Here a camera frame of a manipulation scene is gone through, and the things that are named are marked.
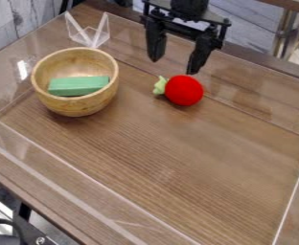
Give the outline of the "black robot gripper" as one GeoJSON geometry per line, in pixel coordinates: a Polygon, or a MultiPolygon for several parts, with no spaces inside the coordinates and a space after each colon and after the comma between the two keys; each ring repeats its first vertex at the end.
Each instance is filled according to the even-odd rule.
{"type": "Polygon", "coordinates": [[[141,0],[147,55],[156,62],[164,56],[165,32],[195,40],[187,74],[195,75],[213,50],[223,47],[231,21],[208,9],[209,0],[141,0]]]}

